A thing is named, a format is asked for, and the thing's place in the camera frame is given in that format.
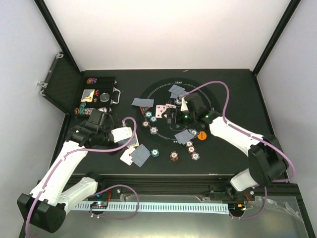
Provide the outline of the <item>red triangular all-in button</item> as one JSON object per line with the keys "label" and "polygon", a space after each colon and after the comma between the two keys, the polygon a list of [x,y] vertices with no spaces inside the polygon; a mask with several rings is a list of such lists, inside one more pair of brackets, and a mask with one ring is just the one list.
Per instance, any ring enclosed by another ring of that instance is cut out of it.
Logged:
{"label": "red triangular all-in button", "polygon": [[150,109],[150,107],[140,107],[141,113],[144,115],[148,110]]}

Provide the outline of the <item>red poker chip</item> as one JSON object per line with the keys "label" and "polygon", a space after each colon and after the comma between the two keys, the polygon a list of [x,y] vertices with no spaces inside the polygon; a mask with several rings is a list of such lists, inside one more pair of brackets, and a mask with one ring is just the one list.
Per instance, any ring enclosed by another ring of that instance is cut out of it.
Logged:
{"label": "red poker chip", "polygon": [[150,125],[149,122],[146,120],[142,122],[143,127],[149,127],[149,125]]}

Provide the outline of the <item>orange round blind button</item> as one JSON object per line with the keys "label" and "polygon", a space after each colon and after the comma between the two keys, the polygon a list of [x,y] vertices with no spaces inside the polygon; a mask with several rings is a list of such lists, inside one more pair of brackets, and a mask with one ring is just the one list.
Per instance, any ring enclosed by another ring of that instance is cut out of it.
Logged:
{"label": "orange round blind button", "polygon": [[201,141],[206,140],[206,138],[207,138],[206,132],[200,131],[200,132],[197,134],[197,138],[198,138],[199,140],[201,140]]}

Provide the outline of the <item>red-brown poker chip stack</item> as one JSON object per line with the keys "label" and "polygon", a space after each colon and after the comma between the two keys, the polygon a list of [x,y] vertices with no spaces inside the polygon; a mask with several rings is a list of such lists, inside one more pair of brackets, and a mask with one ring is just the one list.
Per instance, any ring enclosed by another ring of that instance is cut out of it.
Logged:
{"label": "red-brown poker chip stack", "polygon": [[170,153],[170,159],[171,161],[176,162],[178,160],[178,153],[176,151],[172,151]]}

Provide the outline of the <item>teal poker chip stack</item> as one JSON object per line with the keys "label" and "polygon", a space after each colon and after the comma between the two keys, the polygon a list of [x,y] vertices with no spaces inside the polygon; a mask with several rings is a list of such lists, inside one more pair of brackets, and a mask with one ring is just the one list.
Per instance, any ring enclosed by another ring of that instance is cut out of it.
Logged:
{"label": "teal poker chip stack", "polygon": [[157,148],[154,148],[151,150],[151,155],[153,157],[158,157],[159,156],[159,150]]}

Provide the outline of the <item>deck of playing cards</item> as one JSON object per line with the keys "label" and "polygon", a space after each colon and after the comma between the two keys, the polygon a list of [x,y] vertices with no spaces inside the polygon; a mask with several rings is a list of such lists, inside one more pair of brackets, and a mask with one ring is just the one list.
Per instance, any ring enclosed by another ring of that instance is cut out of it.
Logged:
{"label": "deck of playing cards", "polygon": [[[121,140],[118,142],[118,145],[121,146],[123,144],[125,144],[127,141],[129,140],[129,138]],[[139,140],[137,137],[137,134],[134,135],[133,139],[129,142],[129,144],[126,145],[126,147],[137,147],[139,146]]]}

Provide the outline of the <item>purple poker chip stack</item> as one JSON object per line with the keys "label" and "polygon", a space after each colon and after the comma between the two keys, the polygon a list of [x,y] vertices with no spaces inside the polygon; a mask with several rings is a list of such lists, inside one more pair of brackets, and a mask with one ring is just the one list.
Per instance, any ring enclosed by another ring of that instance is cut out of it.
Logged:
{"label": "purple poker chip stack", "polygon": [[194,153],[191,154],[191,158],[192,158],[192,160],[197,161],[197,160],[200,159],[200,154],[194,152]]}

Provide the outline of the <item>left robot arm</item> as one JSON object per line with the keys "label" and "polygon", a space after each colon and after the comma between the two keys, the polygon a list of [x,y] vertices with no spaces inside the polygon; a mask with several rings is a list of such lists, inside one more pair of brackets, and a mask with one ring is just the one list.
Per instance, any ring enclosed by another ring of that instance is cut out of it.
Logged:
{"label": "left robot arm", "polygon": [[135,137],[136,124],[134,118],[126,117],[122,127],[114,128],[110,114],[93,110],[87,120],[69,131],[60,154],[42,180],[29,194],[23,193],[17,199],[27,238],[31,237],[30,225],[54,233],[79,202],[91,196],[100,198],[105,195],[106,185],[92,172],[73,187],[67,190],[64,187],[88,152],[112,153],[126,147]]}

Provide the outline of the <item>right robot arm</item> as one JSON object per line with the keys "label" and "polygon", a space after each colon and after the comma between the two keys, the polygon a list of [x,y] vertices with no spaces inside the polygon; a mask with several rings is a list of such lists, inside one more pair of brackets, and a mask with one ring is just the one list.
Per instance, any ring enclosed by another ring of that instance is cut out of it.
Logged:
{"label": "right robot arm", "polygon": [[209,131],[247,156],[248,168],[235,174],[225,187],[225,194],[231,200],[238,199],[248,188],[265,187],[278,181],[291,164],[274,135],[252,133],[219,112],[208,110],[197,93],[178,100],[176,107],[166,107],[162,117],[176,124],[192,125],[200,132]]}

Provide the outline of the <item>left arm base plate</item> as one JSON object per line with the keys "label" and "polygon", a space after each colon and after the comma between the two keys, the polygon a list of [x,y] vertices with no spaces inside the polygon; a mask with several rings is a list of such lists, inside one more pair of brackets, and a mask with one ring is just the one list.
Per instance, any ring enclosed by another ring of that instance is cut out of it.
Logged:
{"label": "left arm base plate", "polygon": [[119,196],[121,195],[121,190],[122,190],[122,186],[114,187],[102,193],[90,195],[88,199],[101,199],[101,200],[107,200],[108,198],[118,199]]}

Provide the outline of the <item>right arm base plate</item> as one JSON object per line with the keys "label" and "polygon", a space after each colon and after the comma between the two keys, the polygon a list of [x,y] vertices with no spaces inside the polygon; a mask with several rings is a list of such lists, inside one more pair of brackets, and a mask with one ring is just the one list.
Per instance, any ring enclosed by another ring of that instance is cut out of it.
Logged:
{"label": "right arm base plate", "polygon": [[237,191],[231,185],[213,183],[209,185],[210,197],[218,200],[244,201],[247,197],[254,201],[255,196],[250,194],[250,189]]}

